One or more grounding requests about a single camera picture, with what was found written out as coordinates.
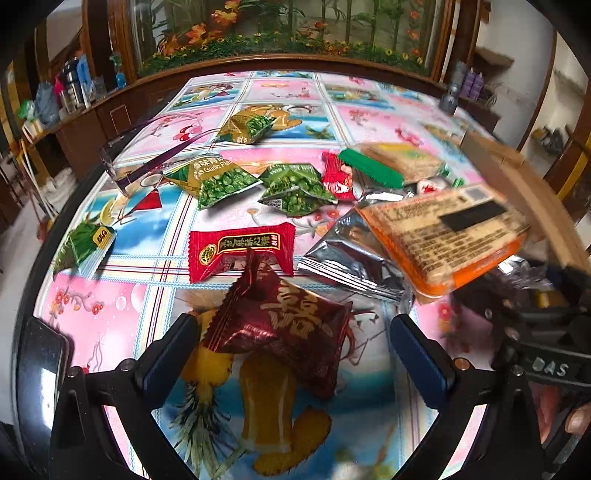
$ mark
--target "snack wrapper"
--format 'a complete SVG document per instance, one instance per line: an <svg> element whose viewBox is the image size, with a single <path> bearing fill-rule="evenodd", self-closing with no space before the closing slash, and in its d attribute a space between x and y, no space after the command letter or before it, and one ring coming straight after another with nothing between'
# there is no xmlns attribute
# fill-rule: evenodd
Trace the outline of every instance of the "snack wrapper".
<svg viewBox="0 0 591 480"><path fill-rule="evenodd" d="M230 287L203 342L220 353L266 350L291 367L314 395L328 400L335 391L351 307L286 282L249 249L244 272Z"/></svg>
<svg viewBox="0 0 591 480"><path fill-rule="evenodd" d="M296 227L288 222L220 232L190 232L189 280L196 283L234 269L235 262L244 260L249 248L261 258L274 257L283 272L292 277L295 232Z"/></svg>
<svg viewBox="0 0 591 480"><path fill-rule="evenodd" d="M358 208L413 284L433 301L515 254L525 216L485 184Z"/></svg>
<svg viewBox="0 0 591 480"><path fill-rule="evenodd" d="M357 147L363 155L399 172L405 184L434 177L444 166L439 158L408 144L361 143Z"/></svg>
<svg viewBox="0 0 591 480"><path fill-rule="evenodd" d="M115 241L116 232L111 227L82 222L68 233L57 254L53 276L66 268L76 268L78 275L90 279Z"/></svg>
<svg viewBox="0 0 591 480"><path fill-rule="evenodd" d="M283 211L287 216L303 216L323 205L335 204L335 196L320 182L320 173L309 163L276 164L259 179L267 189L260 203Z"/></svg>
<svg viewBox="0 0 591 480"><path fill-rule="evenodd" d="M164 172L164 178L194 196L199 210L260 183L246 170L217 154L201 155L176 165Z"/></svg>
<svg viewBox="0 0 591 480"><path fill-rule="evenodd" d="M398 202L412 194L402 190L366 189L359 206ZM393 301L408 313L410 285L356 209L351 209L302 257L298 270L368 297Z"/></svg>
<svg viewBox="0 0 591 480"><path fill-rule="evenodd" d="M249 110L232 115L217 134L217 142L243 144L256 143L272 126L277 118L259 115Z"/></svg>
<svg viewBox="0 0 591 480"><path fill-rule="evenodd" d="M322 160L326 165L322 176L324 188L332 193L337 200L345 202L357 200L353 194L353 169L339 160L334 153L323 152Z"/></svg>

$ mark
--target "blue gripper pad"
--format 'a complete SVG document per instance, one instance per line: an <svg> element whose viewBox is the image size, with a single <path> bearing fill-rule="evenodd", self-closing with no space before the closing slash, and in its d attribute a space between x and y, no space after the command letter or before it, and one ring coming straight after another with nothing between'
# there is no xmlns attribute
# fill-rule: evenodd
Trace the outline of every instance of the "blue gripper pad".
<svg viewBox="0 0 591 480"><path fill-rule="evenodd" d="M390 341L427 407L441 410L446 405L447 392L454 380L450 364L441 364L446 360L450 362L443 348L437 342L427 339L406 314L393 318L390 324Z"/></svg>

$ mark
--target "glass display cabinet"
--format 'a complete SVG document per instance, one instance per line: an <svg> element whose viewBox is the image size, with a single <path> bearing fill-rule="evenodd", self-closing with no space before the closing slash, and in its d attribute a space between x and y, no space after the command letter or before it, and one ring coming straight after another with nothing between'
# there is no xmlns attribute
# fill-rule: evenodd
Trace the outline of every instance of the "glass display cabinet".
<svg viewBox="0 0 591 480"><path fill-rule="evenodd" d="M444 0L127 0L139 76L220 57L315 53L428 75Z"/></svg>

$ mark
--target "purple bottle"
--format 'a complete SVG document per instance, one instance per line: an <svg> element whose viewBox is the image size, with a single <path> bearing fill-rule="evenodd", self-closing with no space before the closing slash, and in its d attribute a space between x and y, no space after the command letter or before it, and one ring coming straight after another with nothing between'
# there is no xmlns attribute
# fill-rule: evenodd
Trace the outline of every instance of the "purple bottle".
<svg viewBox="0 0 591 480"><path fill-rule="evenodd" d="M469 97L470 90L472 88L472 84L474 83L474 79L476 78L476 73L474 73L474 69L470 69L468 73L466 73L466 77L464 78L464 84L462 85L462 89L460 91L460 96L462 97Z"/></svg>
<svg viewBox="0 0 591 480"><path fill-rule="evenodd" d="M474 78L474 83L472 84L472 88L470 89L470 94L468 95L468 97L470 97L472 100L478 100L483 85L484 78L482 77L481 73L478 77Z"/></svg>

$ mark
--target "red candy wrapper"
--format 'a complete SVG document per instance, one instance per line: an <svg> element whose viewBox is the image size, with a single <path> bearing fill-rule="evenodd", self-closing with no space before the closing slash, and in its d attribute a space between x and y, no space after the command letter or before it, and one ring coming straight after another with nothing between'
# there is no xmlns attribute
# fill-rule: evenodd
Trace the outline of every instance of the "red candy wrapper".
<svg viewBox="0 0 591 480"><path fill-rule="evenodd" d="M254 250L213 318L203 342L220 353L262 348L291 367L314 395L335 391L352 303L341 305L279 278ZM349 337L353 349L353 339Z"/></svg>
<svg viewBox="0 0 591 480"><path fill-rule="evenodd" d="M233 269L236 261L245 259L249 248L262 258L277 259L283 272L292 277L295 232L296 227L288 222L220 232L190 232L189 280L197 283Z"/></svg>
<svg viewBox="0 0 591 480"><path fill-rule="evenodd" d="M330 193L334 194L337 200L357 200L353 194L353 170L340 161L336 154L322 152L322 160L326 164L322 185Z"/></svg>

